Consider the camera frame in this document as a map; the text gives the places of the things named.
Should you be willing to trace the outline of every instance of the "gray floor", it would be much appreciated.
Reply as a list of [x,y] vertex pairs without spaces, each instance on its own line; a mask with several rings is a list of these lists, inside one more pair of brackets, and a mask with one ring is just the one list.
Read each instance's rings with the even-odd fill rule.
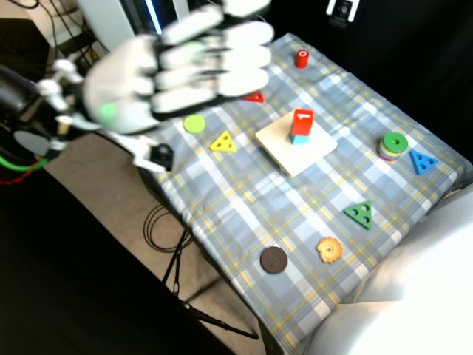
[[[163,277],[171,255],[149,248],[142,235],[143,221],[157,202],[141,183],[128,154],[102,138],[88,135],[71,143],[60,158],[48,164],[47,171],[150,271],[160,279]],[[173,246],[182,230],[173,217],[166,216],[156,225],[153,238],[160,245]],[[259,334],[255,316],[204,260],[196,245],[184,249],[180,298],[186,299],[212,280],[219,282],[191,304],[232,326]],[[261,339],[252,340],[212,325],[205,326],[236,354],[265,354]]]

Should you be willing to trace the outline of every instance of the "green wire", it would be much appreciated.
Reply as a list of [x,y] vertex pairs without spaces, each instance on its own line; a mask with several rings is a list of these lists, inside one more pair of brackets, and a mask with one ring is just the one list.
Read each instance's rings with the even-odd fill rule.
[[41,169],[43,166],[47,164],[47,159],[42,159],[39,162],[37,162],[36,165],[30,165],[30,166],[19,166],[15,164],[11,164],[8,160],[5,160],[1,155],[0,155],[0,165],[4,166],[7,169],[13,170],[14,172],[27,172],[27,171],[35,171],[38,169]]

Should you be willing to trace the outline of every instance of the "robotic hand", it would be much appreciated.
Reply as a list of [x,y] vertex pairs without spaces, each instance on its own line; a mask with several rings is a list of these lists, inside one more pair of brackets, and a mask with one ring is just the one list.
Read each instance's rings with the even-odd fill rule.
[[262,68],[271,54],[264,45],[273,38],[273,28],[251,19],[269,4],[270,0],[222,0],[221,5],[202,6],[165,28],[161,37],[139,35],[125,43],[85,78],[72,62],[56,61],[53,78],[36,85],[55,111],[55,132],[42,137],[47,146],[41,149],[38,139],[32,145],[31,133],[24,128],[13,129],[16,141],[51,159],[64,150],[73,132],[100,130],[133,155],[135,166],[170,170],[171,147],[141,134],[167,118],[266,85],[268,74]]

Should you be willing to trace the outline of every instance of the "number on red block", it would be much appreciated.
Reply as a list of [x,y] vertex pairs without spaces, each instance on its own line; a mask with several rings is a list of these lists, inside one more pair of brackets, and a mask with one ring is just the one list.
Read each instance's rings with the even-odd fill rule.
[[297,109],[294,111],[291,135],[309,135],[312,129],[314,111],[311,109]]

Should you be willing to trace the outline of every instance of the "black stand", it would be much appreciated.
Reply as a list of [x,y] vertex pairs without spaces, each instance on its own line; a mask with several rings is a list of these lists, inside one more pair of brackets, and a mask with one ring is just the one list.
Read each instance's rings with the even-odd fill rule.
[[[184,239],[186,238],[187,231],[184,230],[183,235],[181,235],[179,243],[177,244],[176,251],[173,253],[171,261],[169,262],[168,268],[166,269],[166,273],[164,274],[163,278],[163,283],[166,284],[166,281],[169,278],[169,275],[172,270],[172,266],[174,265],[174,262],[176,263],[176,274],[174,276],[174,285],[172,287],[172,293],[178,297],[179,296],[179,270],[180,270],[180,255],[183,253],[182,246],[184,243]],[[251,339],[259,339],[259,337],[256,334],[251,334],[246,331],[242,331],[238,328],[234,328],[227,323],[223,322],[222,320],[215,319],[213,317],[210,317],[208,314],[205,314],[198,309],[192,307],[185,301],[181,301],[184,305],[184,308],[192,315],[193,317],[197,318],[198,320],[202,320],[203,322],[207,322],[213,325],[216,325],[217,327],[220,327],[222,329],[225,329],[226,331],[233,331],[234,333],[241,334],[245,337],[251,338]]]

